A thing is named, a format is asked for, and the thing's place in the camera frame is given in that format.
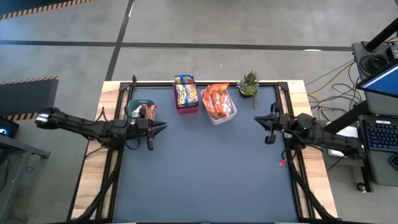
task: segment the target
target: computer monitor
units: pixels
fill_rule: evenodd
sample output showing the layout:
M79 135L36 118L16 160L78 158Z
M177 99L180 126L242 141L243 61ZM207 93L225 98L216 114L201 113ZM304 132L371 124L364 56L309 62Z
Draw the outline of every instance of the computer monitor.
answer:
M398 98L398 59L361 81L356 88Z

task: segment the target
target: wooden table frame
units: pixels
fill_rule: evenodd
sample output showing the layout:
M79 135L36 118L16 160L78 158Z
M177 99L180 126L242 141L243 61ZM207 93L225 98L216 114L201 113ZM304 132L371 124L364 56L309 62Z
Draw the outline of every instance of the wooden table frame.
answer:
M200 81L197 82L197 85L206 86L212 83L224 82L230 82L230 85L232 86L236 83L236 81ZM307 93L302 80L289 80L280 82L260 81L260 84L265 86L273 86L275 88L277 101L281 105L284 113L288 113L292 116L297 116L300 113L311 114ZM172 81L135 82L134 84L131 82L104 82L101 98L98 104L97 115L101 113L102 107L104 107L107 118L123 118L124 105L132 98L132 91L134 88L139 88L141 86L154 88L165 86L171 87ZM99 144L97 142L90 142L88 144L86 153L90 153L98 148L98 146ZM110 172L112 172L114 169L116 173L120 171L119 168L121 165L123 150L120 150L120 152L102 149L98 152L97 156L93 155L92 157L89 157L83 161L81 173L70 207L70 212L68 214L68 220L71 218L77 218L84 212L92 199L95 198L95 195L100 191L101 186L103 186L106 180L109 178ZM304 182L310 186L312 193L317 197L320 203L330 214L332 214L334 217L337 217L337 212L321 152L311 147L307 147L306 150L303 150L302 152L299 151L297 153L297 157L294 159L294 164L297 170L300 172L300 175L303 177ZM292 169L290 167L290 163L288 163L288 166L291 174ZM96 223L112 222L117 184L118 175L116 177L116 181L109 188L105 197L101 200L101 203L95 214L91 216L91 218L95 218L95 220L98 221ZM303 218L320 218L319 214L314 211L309 200L306 198L306 196L304 196L300 186L298 186L293 179L292 189L299 220L302 222Z

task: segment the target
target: table surface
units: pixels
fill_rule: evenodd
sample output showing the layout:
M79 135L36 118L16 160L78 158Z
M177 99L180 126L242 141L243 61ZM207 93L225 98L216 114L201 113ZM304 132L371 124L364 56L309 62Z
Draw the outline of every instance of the table surface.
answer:
M307 92L305 90L305 85L302 80L271 80L265 82L287 82L289 84L289 93L294 115L297 116L300 113L311 114L310 105L307 98ZM99 115L101 113L102 107L104 107L106 117L114 117L116 101L119 93L119 84L120 82L104 82L96 115ZM90 153L91 151L94 151L99 147L100 145L97 142L90 142L87 153ZM307 147L305 150L303 150L303 158L311 191L315 194L317 199L326 208L326 210L328 210L328 212L333 216L337 217L335 203L333 201L333 196L331 193L329 180L321 152L311 147ZM102 149L95 154L92 154L85 160L72 212L72 218L76 218L81 215L98 193L101 186L105 159L106 149ZM109 194L110 190L108 191L108 194L106 196L103 215L105 215L108 211ZM299 190L299 195L300 203L302 204L303 208L303 215L307 217L308 213L305 209L305 197L301 190Z

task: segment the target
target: clear plastic container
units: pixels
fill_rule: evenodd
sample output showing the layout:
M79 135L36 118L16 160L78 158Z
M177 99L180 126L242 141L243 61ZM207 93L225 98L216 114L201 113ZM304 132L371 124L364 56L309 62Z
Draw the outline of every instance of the clear plastic container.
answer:
M202 99L203 99L203 95L205 94L206 91L207 91L207 90L204 89L204 90L202 90L202 91L200 92L200 95L201 95ZM207 114L209 115L210 121L211 121L213 124L215 124L215 125L221 124L221 123L224 123L224 122L227 122L227 121L230 121L230 120L235 116L235 114L236 114L236 112L237 112L237 111L236 111L235 104L234 104L234 101L233 101L232 98L230 97L228 91L225 90L225 92L226 92L226 94L229 96L229 99L231 100L231 104L232 104L232 114L229 115L229 116L227 116L227 117L225 117L225 118L220 118L220 119L218 119L218 120L215 120L215 119L213 119L213 118L210 116L210 114L209 114L209 113L207 112L207 110L206 110Z

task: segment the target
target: gray floor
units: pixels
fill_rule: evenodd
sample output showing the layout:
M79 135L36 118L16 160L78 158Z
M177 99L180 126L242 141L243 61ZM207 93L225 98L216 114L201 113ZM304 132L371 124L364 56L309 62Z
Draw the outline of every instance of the gray floor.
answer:
M95 0L3 20L0 40L115 42L127 2ZM397 13L394 0L136 0L124 41L349 47L371 39ZM112 53L113 47L0 45L0 81L58 75L56 106L92 119ZM139 80L170 80L177 73L234 80L253 69L261 79L308 83L351 59L351 52L122 48L113 80L130 80L133 74ZM351 75L358 77L355 67ZM307 90L320 88L332 76ZM350 84L347 72L333 83ZM335 94L327 86L317 96ZM335 100L325 105L347 110L348 103ZM326 114L335 119L341 113ZM35 170L25 175L12 216L29 218L28 223L64 221L87 141L66 131L38 130L31 121L21 122L18 138L52 155L48 161L32 161ZM329 177L341 218L396 223L397 188L375 186L375 193L357 192L352 168L345 166L335 167Z

